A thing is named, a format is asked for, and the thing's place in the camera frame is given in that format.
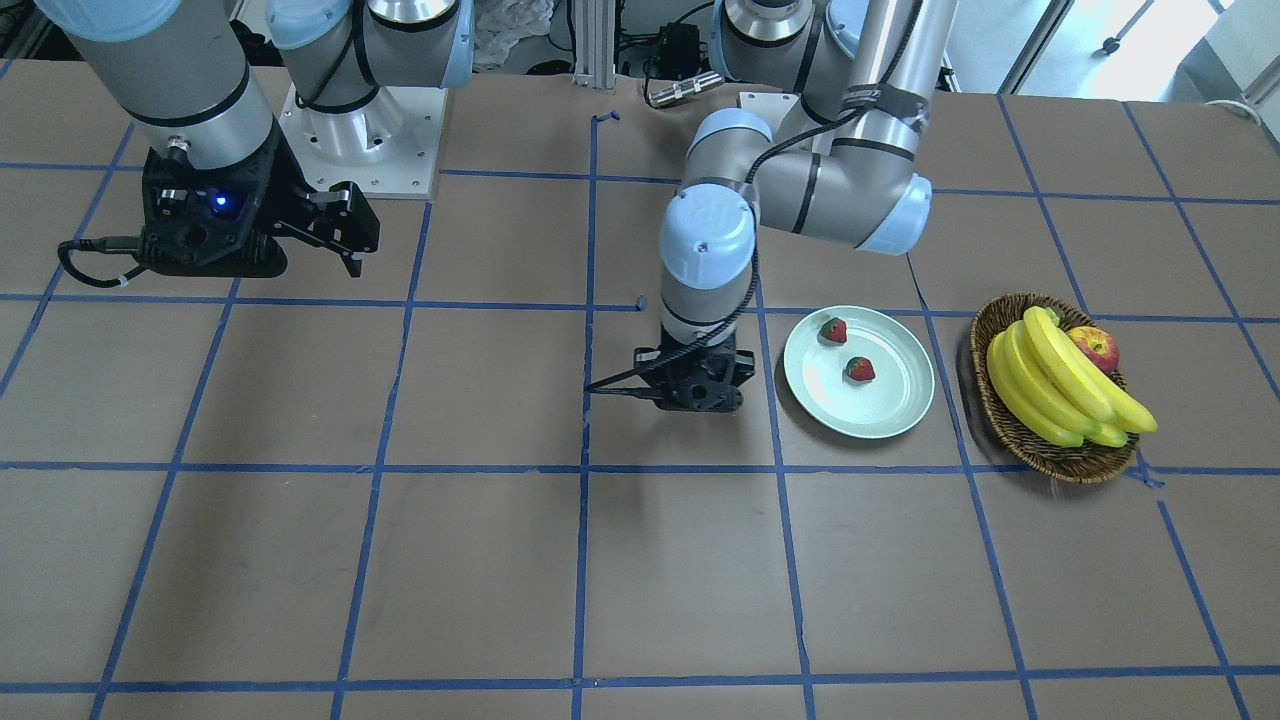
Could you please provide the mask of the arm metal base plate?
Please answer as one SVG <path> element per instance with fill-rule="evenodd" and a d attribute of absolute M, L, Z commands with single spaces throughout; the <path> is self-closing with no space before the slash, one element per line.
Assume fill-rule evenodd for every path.
<path fill-rule="evenodd" d="M 289 88 L 279 124 L 316 190 L 349 181 L 369 199 L 428 200 L 436 178 L 447 88 L 384 87 L 355 110 L 303 109 Z"/>
<path fill-rule="evenodd" d="M 795 94 L 740 92 L 739 105 L 758 115 L 785 115 L 797 102 Z"/>

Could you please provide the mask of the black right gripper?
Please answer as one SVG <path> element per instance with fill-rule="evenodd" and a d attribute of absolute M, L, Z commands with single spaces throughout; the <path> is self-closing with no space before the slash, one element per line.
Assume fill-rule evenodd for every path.
<path fill-rule="evenodd" d="M 136 261 L 161 275 L 273 278 L 288 265 L 279 238 L 334 252 L 351 278 L 376 252 L 380 220 L 361 188 L 316 190 L 274 126 L 244 160 L 195 169 L 175 149 L 143 165 L 143 228 Z"/>

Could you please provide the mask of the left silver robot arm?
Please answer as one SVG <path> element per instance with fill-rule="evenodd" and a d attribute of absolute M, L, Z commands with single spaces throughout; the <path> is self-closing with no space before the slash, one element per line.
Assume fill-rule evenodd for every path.
<path fill-rule="evenodd" d="M 718 1 L 709 58 L 795 96 L 777 126 L 744 108 L 698 127 L 660 224 L 660 342 L 590 386 L 667 411 L 732 413 L 755 359 L 736 325 L 759 283 L 758 233 L 886 255 L 920 238 L 916 173 L 954 1 Z"/>

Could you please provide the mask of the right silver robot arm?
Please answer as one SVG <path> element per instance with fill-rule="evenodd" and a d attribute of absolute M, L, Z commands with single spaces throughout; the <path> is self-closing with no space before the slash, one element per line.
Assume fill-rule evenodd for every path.
<path fill-rule="evenodd" d="M 41 1 L 148 141 L 136 236 L 69 240 L 61 269 L 88 287 L 154 272 L 274 278 L 279 241 L 335 254 L 348 275 L 375 254 L 366 183 L 311 181 L 255 77 L 221 1 Z M 392 90 L 454 88 L 474 68 L 471 1 L 270 1 L 268 28 L 291 73 L 293 111 L 339 167 L 407 150 Z"/>

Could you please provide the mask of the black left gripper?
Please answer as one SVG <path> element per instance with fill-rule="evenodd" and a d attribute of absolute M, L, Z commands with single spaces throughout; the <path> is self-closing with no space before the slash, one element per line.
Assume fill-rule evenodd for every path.
<path fill-rule="evenodd" d="M 742 386 L 755 372 L 755 354 L 740 348 L 731 336 L 662 368 L 641 372 L 645 384 L 641 397 L 664 411 L 735 413 L 744 401 Z"/>

